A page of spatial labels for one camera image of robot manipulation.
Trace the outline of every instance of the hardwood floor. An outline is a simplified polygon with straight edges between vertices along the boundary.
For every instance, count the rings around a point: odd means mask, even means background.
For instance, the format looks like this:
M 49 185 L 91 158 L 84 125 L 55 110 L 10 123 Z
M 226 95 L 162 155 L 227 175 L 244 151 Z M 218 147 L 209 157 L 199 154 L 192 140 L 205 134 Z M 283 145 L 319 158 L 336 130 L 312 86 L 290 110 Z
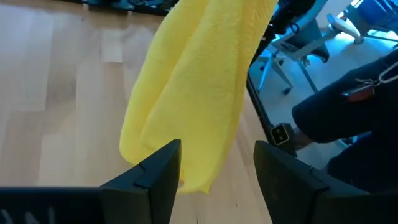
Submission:
M 0 0 L 0 185 L 96 186 L 131 167 L 127 99 L 162 18 Z M 271 223 L 252 153 L 265 139 L 248 94 L 211 193 L 179 195 L 171 223 Z

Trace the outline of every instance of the yellow microfiber cloth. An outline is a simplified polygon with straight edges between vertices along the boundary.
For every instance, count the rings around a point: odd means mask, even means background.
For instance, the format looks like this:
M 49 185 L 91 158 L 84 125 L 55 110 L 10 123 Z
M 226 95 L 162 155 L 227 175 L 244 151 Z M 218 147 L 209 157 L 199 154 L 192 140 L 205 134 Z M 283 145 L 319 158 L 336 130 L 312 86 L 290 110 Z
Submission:
M 180 192 L 208 192 L 228 155 L 247 70 L 277 0 L 180 0 L 134 86 L 120 151 L 133 164 L 182 140 Z

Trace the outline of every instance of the black equipment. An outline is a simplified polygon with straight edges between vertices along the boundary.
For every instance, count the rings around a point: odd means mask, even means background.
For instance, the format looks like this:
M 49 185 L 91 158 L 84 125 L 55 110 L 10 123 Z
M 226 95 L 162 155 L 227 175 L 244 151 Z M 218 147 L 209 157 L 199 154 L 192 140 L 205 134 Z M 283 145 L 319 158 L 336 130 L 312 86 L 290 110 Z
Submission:
M 398 194 L 368 194 L 264 141 L 254 164 L 273 224 L 398 223 Z
M 293 23 L 295 18 L 303 16 L 306 14 L 312 6 L 315 4 L 315 0 L 280 0 L 278 2 L 278 10 L 272 16 L 267 29 L 260 41 L 259 47 L 253 56 L 251 65 L 257 60 L 260 54 L 264 51 L 266 47 L 276 38 L 277 34 L 285 34 L 286 29 L 290 27 L 293 32 L 299 32 L 300 28 L 297 24 Z M 289 124 L 278 124 L 273 126 L 268 118 L 268 115 L 259 99 L 258 92 L 254 86 L 250 75 L 248 75 L 248 81 L 246 83 L 251 100 L 257 111 L 257 115 L 260 119 L 262 128 L 267 136 L 270 143 L 278 147 L 279 149 L 288 152 L 291 155 L 295 155 L 294 144 L 292 140 L 294 138 L 294 132 Z
M 100 9 L 115 9 L 166 16 L 178 0 L 62 0 Z
M 169 223 L 180 160 L 174 140 L 101 187 L 1 187 L 0 223 Z

